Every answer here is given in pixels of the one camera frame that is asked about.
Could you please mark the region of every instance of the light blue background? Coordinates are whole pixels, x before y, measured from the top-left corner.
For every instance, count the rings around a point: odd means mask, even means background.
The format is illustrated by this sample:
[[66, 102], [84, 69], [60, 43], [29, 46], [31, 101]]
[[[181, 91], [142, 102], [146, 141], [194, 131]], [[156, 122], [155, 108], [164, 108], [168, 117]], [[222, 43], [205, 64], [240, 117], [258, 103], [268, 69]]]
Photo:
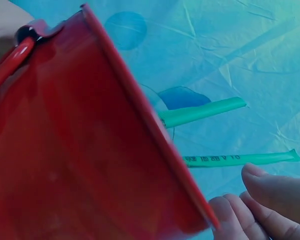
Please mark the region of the light blue background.
[[[14, 0], [51, 26], [81, 0]], [[157, 110], [230, 97], [248, 107], [169, 130], [182, 155], [300, 155], [300, 0], [88, 0]], [[241, 166], [192, 169], [211, 199], [244, 191]], [[263, 166], [300, 177], [300, 162]], [[206, 231], [196, 240], [212, 239]]]

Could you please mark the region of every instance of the hand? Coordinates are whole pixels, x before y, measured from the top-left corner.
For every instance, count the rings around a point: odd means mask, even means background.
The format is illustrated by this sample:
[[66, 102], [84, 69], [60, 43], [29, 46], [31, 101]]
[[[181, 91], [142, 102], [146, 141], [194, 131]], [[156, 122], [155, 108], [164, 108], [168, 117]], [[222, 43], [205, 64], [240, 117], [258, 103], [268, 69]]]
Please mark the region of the hand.
[[32, 16], [18, 6], [0, 0], [0, 58], [13, 47], [15, 32], [32, 20]]
[[300, 240], [300, 179], [273, 176], [252, 164], [241, 174], [246, 192], [210, 201], [221, 224], [214, 240]]

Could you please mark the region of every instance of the red handle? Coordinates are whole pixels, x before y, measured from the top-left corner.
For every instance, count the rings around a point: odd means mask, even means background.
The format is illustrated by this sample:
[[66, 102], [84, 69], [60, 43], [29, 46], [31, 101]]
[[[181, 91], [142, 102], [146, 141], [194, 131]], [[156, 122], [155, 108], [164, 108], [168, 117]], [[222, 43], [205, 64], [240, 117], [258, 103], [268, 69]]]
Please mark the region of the red handle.
[[35, 46], [35, 40], [25, 38], [0, 64], [0, 86], [13, 74]]

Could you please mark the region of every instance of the blue polka dot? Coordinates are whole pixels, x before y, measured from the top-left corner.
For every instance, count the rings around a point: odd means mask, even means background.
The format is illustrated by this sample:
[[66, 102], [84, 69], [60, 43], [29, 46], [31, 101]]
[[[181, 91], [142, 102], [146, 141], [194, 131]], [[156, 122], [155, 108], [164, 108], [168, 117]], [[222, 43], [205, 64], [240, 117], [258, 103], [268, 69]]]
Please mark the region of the blue polka dot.
[[132, 50], [138, 47], [147, 35], [145, 19], [132, 11], [112, 15], [104, 27], [119, 50]]
[[169, 88], [159, 92], [158, 95], [169, 110], [198, 107], [211, 103], [207, 96], [182, 86]]

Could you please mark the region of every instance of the dark blue circle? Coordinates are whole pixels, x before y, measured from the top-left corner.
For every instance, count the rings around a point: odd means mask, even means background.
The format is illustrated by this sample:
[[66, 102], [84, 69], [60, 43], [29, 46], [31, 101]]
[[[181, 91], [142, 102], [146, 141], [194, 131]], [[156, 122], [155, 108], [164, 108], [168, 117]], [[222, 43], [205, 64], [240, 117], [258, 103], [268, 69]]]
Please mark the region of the dark blue circle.
[[145, 19], [132, 11], [112, 15], [104, 27], [119, 50], [132, 50], [138, 47], [147, 35]]

